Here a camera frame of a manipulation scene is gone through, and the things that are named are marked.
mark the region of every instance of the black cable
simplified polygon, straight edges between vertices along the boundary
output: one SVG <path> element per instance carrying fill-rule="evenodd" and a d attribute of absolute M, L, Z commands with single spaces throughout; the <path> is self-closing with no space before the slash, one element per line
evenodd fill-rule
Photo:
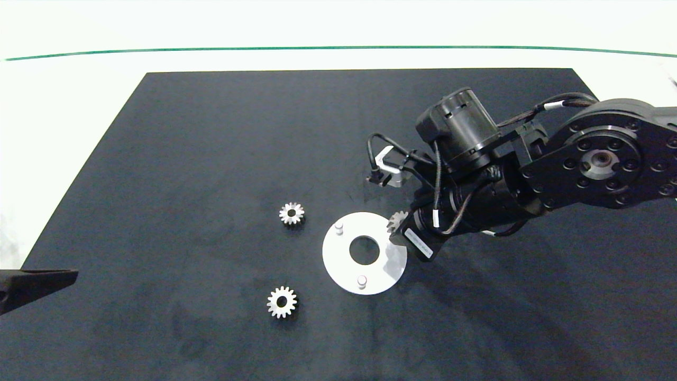
<path fill-rule="evenodd" d="M 403 146 L 399 145 L 396 141 L 390 139 L 389 137 L 380 134 L 378 132 L 374 132 L 373 134 L 369 135 L 369 138 L 367 138 L 367 155 L 369 155 L 369 163 L 372 166 L 372 171 L 378 171 L 378 165 L 376 164 L 376 157 L 374 156 L 374 150 L 372 149 L 372 140 L 374 138 L 380 138 L 381 140 L 385 141 L 386 143 L 390 144 L 393 146 L 395 150 L 400 152 L 403 155 L 409 155 L 409 157 L 412 158 L 412 160 L 415 160 L 419 163 L 423 164 L 428 164 L 428 165 L 435 165 L 432 161 L 421 157 L 417 155 L 416 153 L 413 153 L 412 151 L 409 151 L 405 149 Z"/>
<path fill-rule="evenodd" d="M 461 223 L 461 220 L 463 219 L 463 215 L 465 214 L 466 209 L 468 209 L 468 204 L 470 203 L 470 200 L 473 198 L 475 193 L 482 189 L 485 185 L 489 184 L 488 182 L 485 182 L 484 184 L 480 184 L 477 188 L 473 189 L 472 192 L 470 192 L 467 196 L 466 199 L 463 201 L 463 204 L 461 204 L 461 207 L 458 208 L 458 212 L 456 212 L 456 215 L 454 216 L 454 219 L 452 220 L 451 226 L 443 232 L 441 232 L 444 235 L 450 235 L 452 234 L 456 228 L 458 227 L 458 224 Z"/>
<path fill-rule="evenodd" d="M 442 158 L 439 155 L 437 140 L 433 140 L 433 146 L 435 147 L 435 163 L 437 164 L 437 173 L 435 174 L 435 202 L 433 204 L 433 209 L 439 210 L 439 194 L 441 192 L 442 181 Z"/>
<path fill-rule="evenodd" d="M 519 113 L 518 115 L 515 115 L 514 117 L 511 117 L 510 119 L 503 121 L 499 124 L 497 124 L 496 127 L 506 127 L 507 125 L 511 125 L 513 123 L 517 123 L 520 121 L 530 121 L 536 115 L 542 111 L 545 111 L 545 105 L 548 103 L 553 103 L 553 102 L 559 102 L 563 100 L 563 106 L 565 107 L 587 107 L 590 105 L 593 105 L 598 102 L 597 98 L 594 96 L 585 94 L 585 93 L 562 93 L 562 94 L 557 94 L 555 96 L 551 96 L 531 108 L 531 110 L 524 111 L 523 113 Z"/>
<path fill-rule="evenodd" d="M 527 224 L 528 220 L 522 220 L 522 221 L 517 221 L 514 224 L 512 224 L 511 227 L 507 228 L 506 230 L 499 232 L 499 233 L 494 233 L 494 237 L 507 237 L 509 235 L 513 235 L 517 233 L 519 229 L 522 228 L 522 226 Z"/>

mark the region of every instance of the metal gear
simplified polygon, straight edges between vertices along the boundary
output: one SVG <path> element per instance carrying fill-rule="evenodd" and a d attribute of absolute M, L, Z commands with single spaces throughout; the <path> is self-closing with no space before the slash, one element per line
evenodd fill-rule
<path fill-rule="evenodd" d="M 283 306 L 278 306 L 278 300 L 282 297 L 284 297 L 286 301 Z M 291 315 L 292 310 L 296 309 L 296 306 L 294 305 L 296 303 L 297 300 L 294 290 L 289 290 L 289 287 L 282 286 L 270 293 L 266 306 L 269 307 L 268 312 L 272 313 L 270 316 L 277 315 L 277 318 L 279 319 L 280 317 L 285 318 L 287 315 Z"/>
<path fill-rule="evenodd" d="M 390 217 L 390 220 L 388 220 L 388 233 L 392 233 L 397 230 L 399 225 L 402 223 L 402 221 L 404 221 L 405 218 L 407 218 L 407 216 L 409 216 L 409 212 L 405 212 L 403 210 L 400 212 L 395 212 L 395 214 Z"/>
<path fill-rule="evenodd" d="M 285 225 L 296 225 L 304 221 L 305 210 L 300 203 L 286 203 L 280 210 L 280 220 Z"/>

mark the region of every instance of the white cable tie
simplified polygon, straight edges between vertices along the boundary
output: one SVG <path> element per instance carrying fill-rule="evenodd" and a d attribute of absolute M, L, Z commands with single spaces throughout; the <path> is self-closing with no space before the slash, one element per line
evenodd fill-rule
<path fill-rule="evenodd" d="M 439 228 L 439 210 L 433 209 L 433 227 Z"/>
<path fill-rule="evenodd" d="M 551 103 L 545 103 L 543 105 L 544 110 L 553 110 L 555 108 L 562 108 L 564 107 L 564 101 L 561 100 L 559 102 L 551 102 Z"/>

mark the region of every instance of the plate center hole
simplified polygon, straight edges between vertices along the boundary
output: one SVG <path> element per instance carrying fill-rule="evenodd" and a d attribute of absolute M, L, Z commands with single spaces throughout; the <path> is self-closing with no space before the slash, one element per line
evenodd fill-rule
<path fill-rule="evenodd" d="M 371 237 L 358 237 L 350 242 L 350 256 L 359 264 L 372 264 L 378 259 L 378 244 Z"/>

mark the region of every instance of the green line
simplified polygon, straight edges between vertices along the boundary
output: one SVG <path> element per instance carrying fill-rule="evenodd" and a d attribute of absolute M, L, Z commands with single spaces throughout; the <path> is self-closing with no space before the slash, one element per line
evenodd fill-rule
<path fill-rule="evenodd" d="M 91 50 L 89 52 L 71 52 L 43 54 L 40 56 L 26 56 L 5 58 L 4 61 L 34 60 L 37 58 L 53 58 L 67 56 L 86 56 L 89 54 L 111 53 L 144 53 L 144 52 L 204 52 L 223 50 L 355 50 L 355 49 L 530 49 L 530 50 L 565 50 L 571 52 L 595 52 L 632 54 L 635 56 L 655 56 L 677 58 L 677 54 L 633 52 L 631 50 L 594 49 L 591 47 L 561 47 L 561 46 L 510 46 L 510 45 L 371 45 L 371 46 L 260 46 L 260 47 L 160 47 L 154 49 L 115 49 Z"/>

